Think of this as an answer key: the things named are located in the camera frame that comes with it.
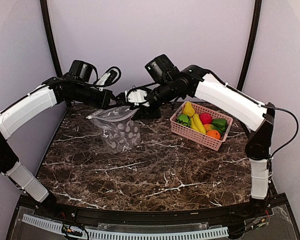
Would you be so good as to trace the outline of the clear zip top bag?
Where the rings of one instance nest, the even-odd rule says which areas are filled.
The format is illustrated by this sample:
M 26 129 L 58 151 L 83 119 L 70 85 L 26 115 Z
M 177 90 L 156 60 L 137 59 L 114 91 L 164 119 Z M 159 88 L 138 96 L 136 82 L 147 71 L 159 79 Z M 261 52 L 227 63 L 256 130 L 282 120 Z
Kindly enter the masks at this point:
M 99 128 L 104 147 L 116 154 L 131 150 L 141 142 L 140 127 L 132 117 L 137 111 L 129 106 L 99 109 L 86 118 Z

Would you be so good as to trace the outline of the green toy watermelon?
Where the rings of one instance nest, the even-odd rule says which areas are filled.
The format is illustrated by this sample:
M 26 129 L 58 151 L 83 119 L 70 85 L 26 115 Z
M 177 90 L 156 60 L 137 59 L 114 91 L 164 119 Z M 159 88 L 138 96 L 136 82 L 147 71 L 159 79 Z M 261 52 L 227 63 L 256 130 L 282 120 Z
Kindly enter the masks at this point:
M 180 124 L 182 126 L 185 126 L 185 127 L 188 127 L 188 128 L 190 128 L 191 124 L 192 124 L 191 118 L 186 114 L 180 114 L 177 117 L 176 122 L 178 124 Z

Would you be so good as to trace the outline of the yellow toy pear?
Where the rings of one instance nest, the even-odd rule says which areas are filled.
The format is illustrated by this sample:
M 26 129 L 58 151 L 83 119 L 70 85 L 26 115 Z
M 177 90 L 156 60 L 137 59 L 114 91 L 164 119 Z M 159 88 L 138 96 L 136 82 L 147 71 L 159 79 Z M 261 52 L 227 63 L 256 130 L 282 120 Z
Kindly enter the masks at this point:
M 194 115 L 195 115 L 195 109 L 193 108 L 192 106 L 192 103 L 191 102 L 186 102 L 185 105 L 184 105 L 184 108 L 183 108 L 183 111 L 182 113 L 184 115 L 187 115 L 188 117 L 192 118 Z

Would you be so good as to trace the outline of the yellow toy banana bunch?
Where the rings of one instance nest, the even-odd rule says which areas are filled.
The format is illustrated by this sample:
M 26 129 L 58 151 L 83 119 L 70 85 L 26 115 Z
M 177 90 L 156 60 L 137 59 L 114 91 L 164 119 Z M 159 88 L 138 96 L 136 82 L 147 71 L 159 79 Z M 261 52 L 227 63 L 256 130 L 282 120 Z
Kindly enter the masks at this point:
M 200 120 L 200 117 L 197 113 L 195 113 L 193 115 L 193 117 L 191 118 L 191 125 L 190 125 L 191 129 L 197 131 L 197 132 L 200 132 L 202 134 L 206 134 L 207 133 L 207 130 L 206 128 L 204 127 L 204 125 L 202 124 L 201 120 Z

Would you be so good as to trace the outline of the red toy apple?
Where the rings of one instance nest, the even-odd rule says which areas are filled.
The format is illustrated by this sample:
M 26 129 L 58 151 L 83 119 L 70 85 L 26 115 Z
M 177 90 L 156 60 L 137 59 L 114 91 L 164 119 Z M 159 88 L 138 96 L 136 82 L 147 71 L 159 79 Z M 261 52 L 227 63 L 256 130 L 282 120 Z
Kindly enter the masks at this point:
M 211 124 L 213 119 L 209 113 L 202 113 L 199 115 L 199 119 L 203 125 Z

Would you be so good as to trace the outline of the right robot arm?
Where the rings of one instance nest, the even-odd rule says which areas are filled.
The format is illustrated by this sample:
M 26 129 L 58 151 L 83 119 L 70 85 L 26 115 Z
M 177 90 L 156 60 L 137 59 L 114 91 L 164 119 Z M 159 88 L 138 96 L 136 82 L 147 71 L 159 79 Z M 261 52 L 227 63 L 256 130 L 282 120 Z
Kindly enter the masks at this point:
M 245 153 L 251 165 L 251 191 L 253 199 L 245 205 L 245 213 L 256 217 L 265 208 L 272 173 L 271 152 L 275 113 L 272 103 L 263 103 L 222 81 L 209 69 L 189 65 L 179 70 L 165 55 L 159 55 L 145 69 L 158 86 L 134 87 L 118 95 L 120 105 L 137 109 L 138 119 L 159 118 L 159 108 L 172 100 L 187 96 L 207 101 L 237 118 L 249 129 Z

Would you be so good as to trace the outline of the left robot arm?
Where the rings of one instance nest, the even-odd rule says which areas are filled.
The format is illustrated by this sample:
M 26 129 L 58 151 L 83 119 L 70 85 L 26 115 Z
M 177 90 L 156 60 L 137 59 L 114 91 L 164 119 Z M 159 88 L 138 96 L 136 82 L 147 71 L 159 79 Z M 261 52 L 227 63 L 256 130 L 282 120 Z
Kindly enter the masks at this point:
M 60 206 L 55 196 L 20 162 L 7 140 L 25 123 L 62 102 L 68 106 L 73 101 L 99 109 L 106 109 L 116 97 L 107 88 L 121 77 L 121 70 L 110 67 L 101 77 L 89 83 L 94 65 L 74 60 L 67 73 L 51 77 L 27 95 L 0 111 L 0 172 L 9 177 L 35 201 L 50 218 L 57 218 Z

